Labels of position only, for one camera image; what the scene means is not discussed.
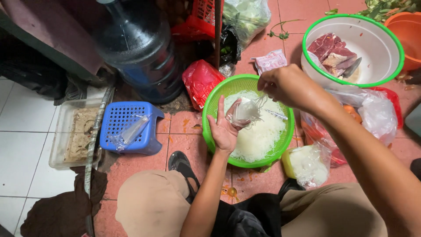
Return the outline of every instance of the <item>red plastic crate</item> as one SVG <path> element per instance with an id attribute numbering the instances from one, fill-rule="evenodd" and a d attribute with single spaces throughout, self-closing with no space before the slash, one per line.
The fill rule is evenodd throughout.
<path id="1" fill-rule="evenodd" d="M 223 6 L 224 0 L 221 0 L 221 16 Z M 179 43 L 215 38 L 214 0 L 194 0 L 192 14 L 185 23 L 171 28 L 171 34 Z"/>

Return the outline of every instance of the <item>knife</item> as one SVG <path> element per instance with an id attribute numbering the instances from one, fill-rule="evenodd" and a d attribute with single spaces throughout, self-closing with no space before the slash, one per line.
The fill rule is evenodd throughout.
<path id="1" fill-rule="evenodd" d="M 354 64 L 349 66 L 341 76 L 343 76 L 344 78 L 350 77 L 355 72 L 357 67 L 360 65 L 361 60 L 362 60 L 362 57 L 359 57 L 357 60 L 355 60 Z"/>

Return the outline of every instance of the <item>raw meat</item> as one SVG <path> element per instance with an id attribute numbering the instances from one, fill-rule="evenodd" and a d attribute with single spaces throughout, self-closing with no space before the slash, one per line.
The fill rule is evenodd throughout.
<path id="1" fill-rule="evenodd" d="M 357 54 L 345 48 L 345 42 L 338 42 L 323 61 L 323 66 L 335 77 L 344 73 L 345 69 L 349 68 L 357 60 Z"/>
<path id="2" fill-rule="evenodd" d="M 335 45 L 340 41 L 341 38 L 335 34 L 327 33 L 326 35 L 323 35 L 313 41 L 307 50 L 314 53 L 318 57 L 319 61 L 323 62 L 332 52 Z"/>

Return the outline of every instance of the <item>white noodle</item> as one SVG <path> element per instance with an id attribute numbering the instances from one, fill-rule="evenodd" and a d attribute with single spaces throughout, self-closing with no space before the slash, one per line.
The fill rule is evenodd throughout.
<path id="1" fill-rule="evenodd" d="M 224 112 L 226 113 L 240 97 L 254 101 L 259 98 L 254 91 L 240 91 L 225 98 Z M 253 126 L 249 125 L 250 127 L 238 133 L 237 146 L 231 153 L 232 157 L 252 163 L 264 159 L 266 154 L 275 148 L 276 142 L 285 131 L 285 123 L 282 119 L 266 112 L 265 109 L 284 114 L 278 103 L 267 100 L 260 111 L 262 121 L 257 121 Z"/>

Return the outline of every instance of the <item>brown cloth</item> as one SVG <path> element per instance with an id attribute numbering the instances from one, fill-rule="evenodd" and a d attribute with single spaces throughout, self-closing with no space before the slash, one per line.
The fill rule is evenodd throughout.
<path id="1" fill-rule="evenodd" d="M 42 198 L 28 212 L 21 226 L 23 237 L 80 237 L 88 232 L 85 218 L 95 216 L 107 188 L 107 174 L 92 169 L 91 200 L 84 190 L 85 168 L 73 169 L 75 190 L 55 197 Z"/>

